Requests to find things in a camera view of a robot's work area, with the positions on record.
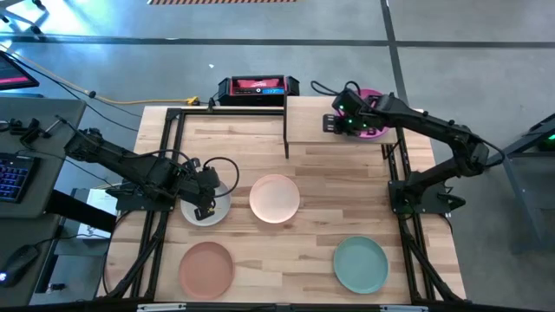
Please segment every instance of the light blue plate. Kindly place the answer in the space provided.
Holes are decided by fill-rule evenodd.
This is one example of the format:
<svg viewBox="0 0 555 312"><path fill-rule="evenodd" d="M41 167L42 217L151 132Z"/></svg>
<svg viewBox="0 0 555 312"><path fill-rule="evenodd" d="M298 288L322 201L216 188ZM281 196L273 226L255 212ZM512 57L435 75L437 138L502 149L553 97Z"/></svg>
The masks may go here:
<svg viewBox="0 0 555 312"><path fill-rule="evenodd" d="M389 263L382 247L368 237L349 237L333 255L333 270L346 288L357 294L378 291L388 279Z"/></svg>

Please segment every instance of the wooden board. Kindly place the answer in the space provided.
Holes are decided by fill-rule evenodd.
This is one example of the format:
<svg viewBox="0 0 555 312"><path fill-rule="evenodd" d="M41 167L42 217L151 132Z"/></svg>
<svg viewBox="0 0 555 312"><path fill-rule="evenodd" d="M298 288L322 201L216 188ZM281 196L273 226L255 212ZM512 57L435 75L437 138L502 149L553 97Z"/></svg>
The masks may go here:
<svg viewBox="0 0 555 312"><path fill-rule="evenodd" d="M289 96L287 98L287 141L295 143L318 144L394 144L397 136L390 130L383 136L371 141L362 141L334 133L322 131L322 116L333 114L333 96Z"/></svg>
<svg viewBox="0 0 555 312"><path fill-rule="evenodd" d="M159 148L165 114L165 107L145 108L137 153ZM221 223L200 228L189 224L179 209L171 214L156 300L194 301L180 288L178 266L194 244L214 241L232 253L237 267L233 285L217 302L409 303L399 228L389 209L388 164L380 146L292 145L291 157L285 159L282 131L280 117L186 117L183 151L201 160L230 157L238 163L241 177L232 194L231 212ZM406 136L412 167L433 166L429 139L409 131ZM232 167L213 164L231 185ZM297 215L283 224L259 221L248 204L252 185L269 173L288 176L301 192ZM110 289L136 258L144 217L144 212L133 212L114 234L107 265ZM449 227L436 216L423 216L422 223L430 260L453 291L464 296ZM388 256L389 279L377 293L352 293L333 273L334 249L353 235L373 238ZM415 269L424 294L420 266Z"/></svg>

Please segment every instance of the white plate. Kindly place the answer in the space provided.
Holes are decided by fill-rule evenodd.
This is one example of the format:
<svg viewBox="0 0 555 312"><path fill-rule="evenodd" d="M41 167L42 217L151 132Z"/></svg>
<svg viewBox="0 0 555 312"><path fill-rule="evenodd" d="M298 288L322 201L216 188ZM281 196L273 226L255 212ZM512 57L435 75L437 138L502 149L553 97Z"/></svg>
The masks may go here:
<svg viewBox="0 0 555 312"><path fill-rule="evenodd" d="M216 188L216 195L223 194L227 192L229 189L224 184L224 182L219 182L219 187ZM194 216L194 210L197 209L196 205L186 202L185 200L181 200L181 212L187 221L195 224L197 226L211 226L215 225L219 221L223 220L229 212L229 209L232 206L232 195L227 194L224 197L215 198L216 200L216 207L214 208L215 213L204 219L204 220L197 220Z"/></svg>

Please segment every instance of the keyboard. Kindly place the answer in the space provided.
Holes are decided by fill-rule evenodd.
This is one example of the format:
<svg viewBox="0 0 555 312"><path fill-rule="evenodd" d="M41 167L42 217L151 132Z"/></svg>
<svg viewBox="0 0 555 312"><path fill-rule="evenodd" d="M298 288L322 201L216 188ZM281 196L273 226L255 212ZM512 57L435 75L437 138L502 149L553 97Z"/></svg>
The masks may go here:
<svg viewBox="0 0 555 312"><path fill-rule="evenodd" d="M19 203L39 159L0 153L0 202Z"/></svg>

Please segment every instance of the desk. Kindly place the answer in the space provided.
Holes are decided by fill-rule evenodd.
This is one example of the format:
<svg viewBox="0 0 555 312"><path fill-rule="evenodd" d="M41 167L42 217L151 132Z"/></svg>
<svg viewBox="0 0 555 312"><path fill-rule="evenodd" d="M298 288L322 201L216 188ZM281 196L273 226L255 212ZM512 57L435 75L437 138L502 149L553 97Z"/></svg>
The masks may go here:
<svg viewBox="0 0 555 312"><path fill-rule="evenodd" d="M166 107L145 107L136 153L160 147L165 116ZM321 128L321 124L304 126ZM433 166L429 139L409 131L406 137L413 169ZM191 246L214 241L232 253L236 264L233 285L217 302L409 302L399 227L389 208L388 162L382 159L381 146L344 142L290 144L290 158L286 159L281 116L186 117L182 150L201 160L213 156L232 158L238 163L241 179L232 194L232 209L219 224L206 228L193 226L177 209L179 206L171 213L156 301L194 301L181 291L178 266ZM231 165L218 162L213 165L225 183L230 185L234 181ZM270 173L288 176L301 193L299 211L283 224L263 223L249 207L252 185ZM110 289L123 278L137 256L144 218L144 212L133 212L116 229L108 253ZM432 264L453 291L464 297L449 227L436 216L422 216L422 224ZM357 295L345 289L334 276L334 249L353 235L373 238L388 256L389 278L377 293ZM420 266L416 265L415 270L421 280ZM147 264L143 290L149 272Z"/></svg>
<svg viewBox="0 0 555 312"><path fill-rule="evenodd" d="M76 100L0 97L0 118L16 118L25 126L34 117L41 122L41 128L48 127L56 120L56 114L78 125L84 110L84 103ZM72 136L73 131L68 127L57 127L52 131L50 139L38 139L32 146L37 151L63 157L63 146ZM23 149L18 140L19 137L12 136L8 132L0 133L0 152L15 153ZM54 237L60 223L59 216L43 215L42 211L49 202L50 193L62 169L63 161L40 154L29 155L41 158L41 163L22 203L14 205L0 202L0 210L17 211L20 217L0 218L0 245L2 245L0 265L3 265L6 259L22 245ZM49 254L50 245L48 243L40 245L40 256L16 286L0 289L0 307L22 306L29 303Z"/></svg>

